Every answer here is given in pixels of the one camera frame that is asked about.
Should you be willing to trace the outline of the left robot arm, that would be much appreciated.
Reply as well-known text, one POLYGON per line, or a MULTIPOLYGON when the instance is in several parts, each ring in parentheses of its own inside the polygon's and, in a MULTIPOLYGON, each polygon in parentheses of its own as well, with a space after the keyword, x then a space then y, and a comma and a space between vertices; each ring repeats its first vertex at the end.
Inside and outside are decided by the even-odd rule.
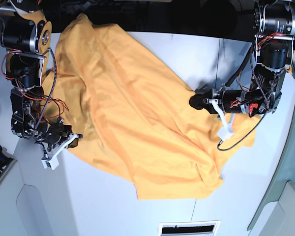
POLYGON ((254 5, 255 39, 242 64, 221 88, 191 96, 196 110, 264 115, 275 112, 287 66, 295 69, 295 0, 259 0, 254 5))

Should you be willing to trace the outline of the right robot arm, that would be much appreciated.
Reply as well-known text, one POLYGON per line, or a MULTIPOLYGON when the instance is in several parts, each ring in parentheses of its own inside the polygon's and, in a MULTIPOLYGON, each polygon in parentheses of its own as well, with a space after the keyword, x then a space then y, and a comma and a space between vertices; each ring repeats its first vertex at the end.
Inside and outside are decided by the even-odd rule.
POLYGON ((7 50, 1 72, 13 85, 12 133, 34 139, 45 154, 75 148, 82 135, 73 133, 60 114, 54 122, 44 115, 51 103, 57 105, 60 113, 66 109, 63 101, 52 98, 52 91, 46 95, 42 88, 48 58, 55 56, 50 47, 52 24, 37 0, 9 0, 7 4, 11 15, 3 20, 0 30, 0 45, 7 50))

